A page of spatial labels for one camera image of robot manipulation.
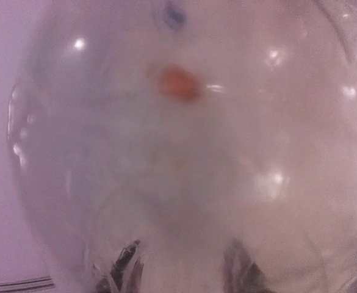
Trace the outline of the clear plastic bottle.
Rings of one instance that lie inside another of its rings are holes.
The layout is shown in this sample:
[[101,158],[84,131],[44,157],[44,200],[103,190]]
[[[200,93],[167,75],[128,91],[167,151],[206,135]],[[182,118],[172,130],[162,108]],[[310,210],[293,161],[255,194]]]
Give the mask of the clear plastic bottle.
[[357,292],[357,1],[52,1],[9,101],[58,292]]

